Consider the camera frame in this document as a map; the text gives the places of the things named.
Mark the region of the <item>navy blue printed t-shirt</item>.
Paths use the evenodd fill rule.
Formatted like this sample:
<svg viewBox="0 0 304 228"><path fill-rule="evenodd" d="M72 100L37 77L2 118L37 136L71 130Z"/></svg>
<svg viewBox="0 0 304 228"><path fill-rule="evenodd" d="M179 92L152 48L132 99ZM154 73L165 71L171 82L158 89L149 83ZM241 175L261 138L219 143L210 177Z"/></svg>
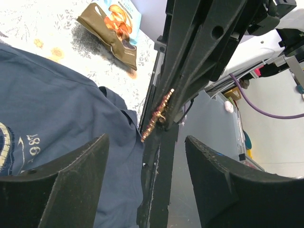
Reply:
<svg viewBox="0 0 304 228"><path fill-rule="evenodd" d="M1 176L48 163L102 134L110 146L94 227L135 228L144 151L136 112L86 76L1 44Z"/></svg>

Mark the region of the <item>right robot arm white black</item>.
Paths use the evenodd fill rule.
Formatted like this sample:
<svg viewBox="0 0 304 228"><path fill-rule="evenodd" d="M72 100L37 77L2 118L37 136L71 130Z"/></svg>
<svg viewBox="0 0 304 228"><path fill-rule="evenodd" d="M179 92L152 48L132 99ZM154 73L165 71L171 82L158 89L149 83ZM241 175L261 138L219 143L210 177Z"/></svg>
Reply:
<svg viewBox="0 0 304 228"><path fill-rule="evenodd" d="M171 127L179 109L209 82L275 58L281 29L304 29L301 0L170 0L164 63L154 106L173 90L162 118Z"/></svg>

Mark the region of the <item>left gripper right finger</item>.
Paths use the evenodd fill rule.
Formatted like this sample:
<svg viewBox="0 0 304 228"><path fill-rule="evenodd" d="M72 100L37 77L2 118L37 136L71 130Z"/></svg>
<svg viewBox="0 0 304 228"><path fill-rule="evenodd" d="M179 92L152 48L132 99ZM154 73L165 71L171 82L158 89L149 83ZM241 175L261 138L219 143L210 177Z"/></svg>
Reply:
<svg viewBox="0 0 304 228"><path fill-rule="evenodd" d="M203 228L303 227L303 179L248 167L193 136L185 149Z"/></svg>

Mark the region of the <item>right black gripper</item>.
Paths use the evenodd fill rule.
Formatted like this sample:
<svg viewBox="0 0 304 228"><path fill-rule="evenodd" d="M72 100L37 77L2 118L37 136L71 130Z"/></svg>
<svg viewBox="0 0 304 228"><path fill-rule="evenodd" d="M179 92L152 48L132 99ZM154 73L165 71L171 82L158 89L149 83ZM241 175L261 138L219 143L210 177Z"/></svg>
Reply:
<svg viewBox="0 0 304 228"><path fill-rule="evenodd" d="M244 35L261 36L296 7L294 0L169 0L163 40L166 51L154 108L174 89L169 129L192 81L217 81Z"/></svg>

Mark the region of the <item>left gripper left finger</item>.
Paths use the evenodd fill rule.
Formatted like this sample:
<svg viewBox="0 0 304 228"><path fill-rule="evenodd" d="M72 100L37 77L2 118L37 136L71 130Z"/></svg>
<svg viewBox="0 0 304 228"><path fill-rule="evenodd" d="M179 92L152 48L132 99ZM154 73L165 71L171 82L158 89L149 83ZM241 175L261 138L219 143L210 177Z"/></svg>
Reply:
<svg viewBox="0 0 304 228"><path fill-rule="evenodd" d="M108 152L104 134L44 165L1 177L1 227L93 227Z"/></svg>

